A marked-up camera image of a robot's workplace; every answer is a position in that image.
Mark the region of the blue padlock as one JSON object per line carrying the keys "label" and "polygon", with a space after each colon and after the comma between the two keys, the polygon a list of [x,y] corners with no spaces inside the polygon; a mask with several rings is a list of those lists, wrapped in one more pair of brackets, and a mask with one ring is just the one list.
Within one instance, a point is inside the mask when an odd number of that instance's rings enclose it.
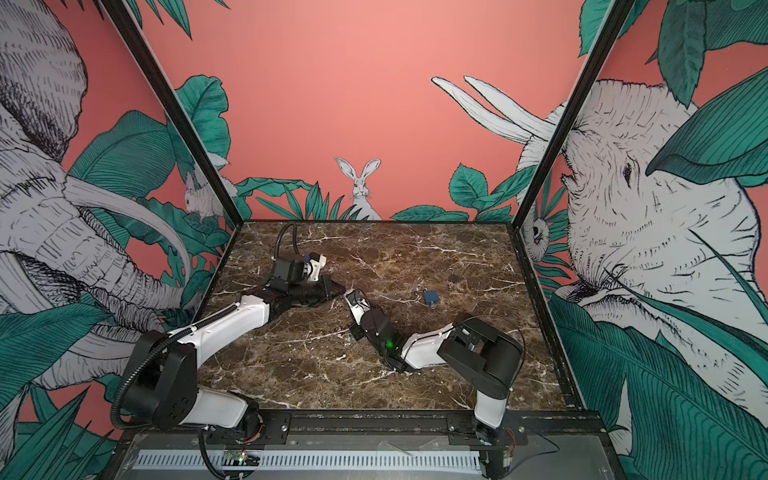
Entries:
{"label": "blue padlock", "polygon": [[439,295],[434,290],[424,292],[423,299],[424,303],[429,307],[436,307],[440,303]]}

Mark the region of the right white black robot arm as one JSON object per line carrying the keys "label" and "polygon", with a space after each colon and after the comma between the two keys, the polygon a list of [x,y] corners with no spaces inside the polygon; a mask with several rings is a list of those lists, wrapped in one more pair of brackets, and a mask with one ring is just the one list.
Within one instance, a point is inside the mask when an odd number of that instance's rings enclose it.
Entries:
{"label": "right white black robot arm", "polygon": [[487,444],[499,440],[510,389],[524,362],[521,343],[465,312],[437,330],[405,337],[380,307],[361,300],[348,308],[353,337],[366,339],[388,369],[413,373],[448,366],[458,373],[477,394],[474,435]]}

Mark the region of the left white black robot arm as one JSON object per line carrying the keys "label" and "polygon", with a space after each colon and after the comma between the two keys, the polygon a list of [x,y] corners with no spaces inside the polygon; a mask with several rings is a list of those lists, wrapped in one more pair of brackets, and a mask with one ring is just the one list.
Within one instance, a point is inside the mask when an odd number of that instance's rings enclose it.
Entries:
{"label": "left white black robot arm", "polygon": [[220,350],[292,308],[311,308],[341,295],[342,285],[322,274],[327,259],[312,252],[276,257],[268,279],[237,302],[187,327],[148,332],[134,345],[111,405],[120,430],[176,427],[232,430],[242,442],[257,438],[256,401],[202,387],[199,368]]}

